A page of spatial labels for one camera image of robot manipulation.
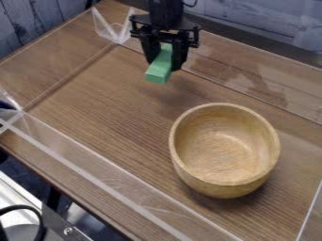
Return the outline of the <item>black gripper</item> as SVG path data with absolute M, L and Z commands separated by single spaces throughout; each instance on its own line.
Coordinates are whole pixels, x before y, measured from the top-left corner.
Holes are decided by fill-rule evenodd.
M 194 8 L 196 2 L 183 0 L 147 0 L 148 13 L 132 14 L 131 37 L 139 38 L 140 47 L 148 63 L 152 63 L 162 50 L 160 42 L 172 40 L 171 71 L 178 71 L 187 59 L 188 47 L 200 46 L 202 27 L 183 16 L 186 7 Z

